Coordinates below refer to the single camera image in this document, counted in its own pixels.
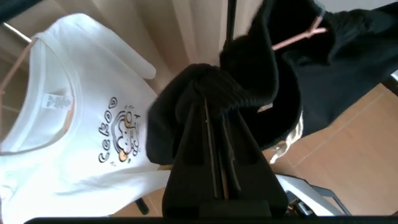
tile floor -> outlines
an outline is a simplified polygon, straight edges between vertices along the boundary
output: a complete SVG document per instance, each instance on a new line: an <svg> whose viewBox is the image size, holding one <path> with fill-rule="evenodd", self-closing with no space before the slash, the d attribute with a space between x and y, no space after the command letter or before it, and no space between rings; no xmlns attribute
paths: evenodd
<svg viewBox="0 0 398 224"><path fill-rule="evenodd" d="M332 189L353 215L391 215L398 211L398 97L378 85L329 128L297 142L272 165ZM271 152L264 155L270 159ZM150 217L162 215L164 189L144 197ZM128 205L115 217L142 216Z"/></svg>

t-shirt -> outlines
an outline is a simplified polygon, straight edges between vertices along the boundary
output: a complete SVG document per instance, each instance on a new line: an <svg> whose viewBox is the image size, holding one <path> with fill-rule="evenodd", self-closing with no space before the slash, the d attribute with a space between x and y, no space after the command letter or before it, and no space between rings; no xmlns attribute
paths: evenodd
<svg viewBox="0 0 398 224"><path fill-rule="evenodd" d="M0 154L3 222L105 216L164 187L170 171L157 171L145 149L157 95L143 78L155 68L84 14L35 37L27 97ZM46 82L57 76L64 91Z"/></svg>

black garment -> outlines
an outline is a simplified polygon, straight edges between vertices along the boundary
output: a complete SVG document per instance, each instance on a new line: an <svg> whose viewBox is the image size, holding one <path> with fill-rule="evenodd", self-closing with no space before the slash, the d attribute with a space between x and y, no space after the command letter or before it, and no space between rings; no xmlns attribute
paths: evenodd
<svg viewBox="0 0 398 224"><path fill-rule="evenodd" d="M218 118L240 110L254 139L267 149L296 126L304 136L333 122L398 67L398 3L329 13L328 32L274 52L272 45L308 29L320 9L311 0L267 0L247 35L228 44L220 68L190 65L149 110L147 155L172 164L193 101L204 96ZM257 113L260 106L273 107Z"/></svg>

